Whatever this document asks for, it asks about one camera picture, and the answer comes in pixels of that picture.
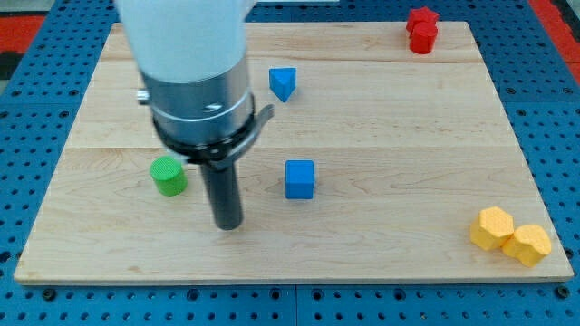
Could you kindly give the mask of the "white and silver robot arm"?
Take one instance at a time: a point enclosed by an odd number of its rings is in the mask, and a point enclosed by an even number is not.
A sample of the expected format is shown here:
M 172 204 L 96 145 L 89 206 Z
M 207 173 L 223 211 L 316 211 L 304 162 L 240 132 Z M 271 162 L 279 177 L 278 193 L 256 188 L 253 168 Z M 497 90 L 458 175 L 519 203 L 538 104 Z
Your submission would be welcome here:
M 216 225 L 244 214 L 236 161 L 256 141 L 247 68 L 248 0 L 116 0 L 149 94 L 152 121 L 171 152 L 201 168 Z

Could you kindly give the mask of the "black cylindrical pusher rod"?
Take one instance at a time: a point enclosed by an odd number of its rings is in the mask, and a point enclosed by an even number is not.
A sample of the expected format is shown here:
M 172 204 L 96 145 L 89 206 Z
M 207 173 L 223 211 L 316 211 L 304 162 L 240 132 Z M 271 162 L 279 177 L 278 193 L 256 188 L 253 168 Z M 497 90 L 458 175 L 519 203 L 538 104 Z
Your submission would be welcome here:
M 222 230 L 238 228 L 244 219 L 234 164 L 225 168 L 200 167 L 214 222 Z

